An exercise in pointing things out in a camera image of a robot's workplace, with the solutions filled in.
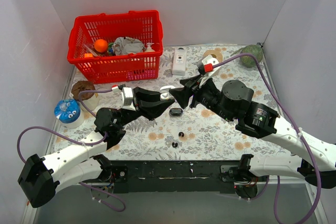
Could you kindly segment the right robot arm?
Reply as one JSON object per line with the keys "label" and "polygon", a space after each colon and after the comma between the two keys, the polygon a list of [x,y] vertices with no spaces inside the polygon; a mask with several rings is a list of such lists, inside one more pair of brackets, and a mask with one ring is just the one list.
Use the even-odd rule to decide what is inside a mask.
{"label": "right robot arm", "polygon": [[253,90],[241,81],[226,81],[218,90],[212,79],[202,83],[199,76],[181,80],[181,88],[170,89],[170,95],[182,108],[202,104],[226,121],[237,120],[241,133],[274,143],[288,150],[289,157],[260,158],[242,155],[239,165],[224,172],[235,182],[267,175],[296,177],[324,189],[335,187],[335,145],[319,140],[294,127],[277,111],[252,101]]}

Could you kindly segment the white earbud charging case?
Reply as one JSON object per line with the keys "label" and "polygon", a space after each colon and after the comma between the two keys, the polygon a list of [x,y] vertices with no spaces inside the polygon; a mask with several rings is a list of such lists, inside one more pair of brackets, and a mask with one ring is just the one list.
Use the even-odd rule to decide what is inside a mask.
{"label": "white earbud charging case", "polygon": [[160,100],[174,100],[174,97],[170,94],[170,90],[175,89],[175,86],[163,86],[160,88]]}

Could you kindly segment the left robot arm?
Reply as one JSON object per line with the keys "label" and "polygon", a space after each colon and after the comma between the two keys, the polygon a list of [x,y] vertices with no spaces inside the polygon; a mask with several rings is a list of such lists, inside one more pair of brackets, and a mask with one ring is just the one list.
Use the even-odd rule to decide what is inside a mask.
{"label": "left robot arm", "polygon": [[118,172],[103,152],[122,140],[127,124],[139,117],[152,121],[161,116],[175,102],[170,89],[172,86],[160,91],[114,86],[111,91],[121,93],[120,109],[100,108],[94,121],[96,128],[86,137],[52,154],[34,154],[26,159],[18,184],[31,206],[41,207],[57,192],[87,180],[113,182]]}

